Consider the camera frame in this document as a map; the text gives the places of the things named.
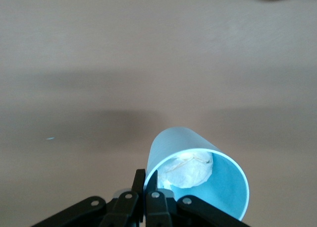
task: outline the dark object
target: dark object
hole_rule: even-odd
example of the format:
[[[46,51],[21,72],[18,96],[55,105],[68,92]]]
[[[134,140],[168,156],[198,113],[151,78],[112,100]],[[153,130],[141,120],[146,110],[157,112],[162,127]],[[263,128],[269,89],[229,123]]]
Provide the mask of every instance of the dark object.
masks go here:
[[[176,202],[172,191],[157,189],[157,178],[156,171],[144,192],[145,170],[139,169],[131,191],[108,203],[89,197],[32,227],[138,227],[144,214],[147,227],[249,227],[195,196]]]

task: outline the crumpled tissue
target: crumpled tissue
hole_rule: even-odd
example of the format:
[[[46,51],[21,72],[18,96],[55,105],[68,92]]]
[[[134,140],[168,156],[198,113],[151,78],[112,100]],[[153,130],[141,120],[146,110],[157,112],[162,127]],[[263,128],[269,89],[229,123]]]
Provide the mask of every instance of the crumpled tissue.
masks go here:
[[[158,168],[158,188],[171,190],[171,185],[179,188],[198,186],[211,176],[212,165],[210,152],[180,154]]]

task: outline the silver screw head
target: silver screw head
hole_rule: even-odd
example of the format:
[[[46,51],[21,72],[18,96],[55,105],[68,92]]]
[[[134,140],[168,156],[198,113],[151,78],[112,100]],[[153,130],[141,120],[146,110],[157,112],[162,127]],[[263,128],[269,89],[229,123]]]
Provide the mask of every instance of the silver screw head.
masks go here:
[[[132,194],[128,193],[124,197],[125,197],[125,199],[131,199],[132,198]]]
[[[153,198],[159,198],[159,193],[158,192],[153,192],[152,194],[151,194],[151,196],[153,197]]]
[[[91,204],[91,206],[97,206],[97,205],[99,205],[99,201],[98,200],[92,201],[90,204]]]
[[[183,203],[186,204],[186,205],[190,205],[192,203],[192,200],[190,198],[188,198],[188,197],[185,197],[183,199]]]

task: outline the paper cup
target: paper cup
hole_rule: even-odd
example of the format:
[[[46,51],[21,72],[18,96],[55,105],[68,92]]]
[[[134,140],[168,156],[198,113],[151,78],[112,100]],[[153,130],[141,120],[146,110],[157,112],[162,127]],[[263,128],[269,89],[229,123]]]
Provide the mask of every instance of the paper cup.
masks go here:
[[[212,153],[212,174],[205,183],[191,188],[171,186],[175,199],[194,195],[238,220],[244,217],[249,203],[249,185],[240,166],[206,139],[185,127],[162,131],[153,141],[144,189],[153,173],[166,161],[182,153],[207,151]]]

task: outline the beige table surface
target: beige table surface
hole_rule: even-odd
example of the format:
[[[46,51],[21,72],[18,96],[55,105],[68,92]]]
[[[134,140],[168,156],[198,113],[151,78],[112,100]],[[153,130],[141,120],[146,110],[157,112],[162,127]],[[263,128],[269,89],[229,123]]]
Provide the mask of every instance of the beige table surface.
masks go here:
[[[109,201],[172,126],[241,165],[244,222],[316,226],[317,0],[0,0],[1,227]]]

